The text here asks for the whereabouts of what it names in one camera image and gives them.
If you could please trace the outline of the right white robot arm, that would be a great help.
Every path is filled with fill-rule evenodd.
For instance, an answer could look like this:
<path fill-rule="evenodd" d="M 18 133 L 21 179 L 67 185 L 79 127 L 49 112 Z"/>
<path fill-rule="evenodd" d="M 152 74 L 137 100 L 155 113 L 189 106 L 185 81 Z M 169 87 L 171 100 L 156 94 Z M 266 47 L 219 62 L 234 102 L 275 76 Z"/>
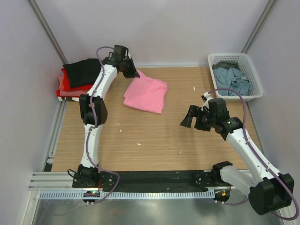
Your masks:
<path fill-rule="evenodd" d="M 223 99 L 205 97 L 202 107 L 191 105 L 180 125 L 192 127 L 193 118 L 196 119 L 195 129 L 207 132 L 214 129 L 220 134 L 237 151 L 250 172 L 246 175 L 228 161 L 215 164 L 211 174 L 215 185 L 228 183 L 236 187 L 247 196 L 259 215 L 289 207 L 294 202 L 292 176 L 282 174 L 267 160 L 250 138 L 244 123 L 230 116 Z"/>

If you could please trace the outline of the pink t-shirt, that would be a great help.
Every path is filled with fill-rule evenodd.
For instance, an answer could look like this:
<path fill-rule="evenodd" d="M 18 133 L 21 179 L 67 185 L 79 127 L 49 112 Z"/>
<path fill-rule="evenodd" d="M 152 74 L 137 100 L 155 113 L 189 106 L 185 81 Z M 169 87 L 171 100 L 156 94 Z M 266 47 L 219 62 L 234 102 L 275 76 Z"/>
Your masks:
<path fill-rule="evenodd" d="M 168 91 L 167 83 L 147 77 L 141 71 L 138 74 L 139 77 L 132 80 L 124 94 L 123 104 L 137 110 L 162 114 Z"/>

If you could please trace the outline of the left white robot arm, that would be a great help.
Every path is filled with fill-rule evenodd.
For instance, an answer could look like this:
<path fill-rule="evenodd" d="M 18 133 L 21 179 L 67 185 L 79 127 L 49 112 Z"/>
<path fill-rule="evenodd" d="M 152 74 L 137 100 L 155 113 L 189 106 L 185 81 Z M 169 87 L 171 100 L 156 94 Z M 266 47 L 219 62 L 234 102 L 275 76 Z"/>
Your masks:
<path fill-rule="evenodd" d="M 77 172 L 73 175 L 74 188 L 93 188 L 100 183 L 98 144 L 101 130 L 108 116 L 104 103 L 106 93 L 118 73 L 125 78 L 139 77 L 127 47 L 115 45 L 100 62 L 99 75 L 87 92 L 79 97 L 80 115 L 84 123 L 84 152 Z"/>

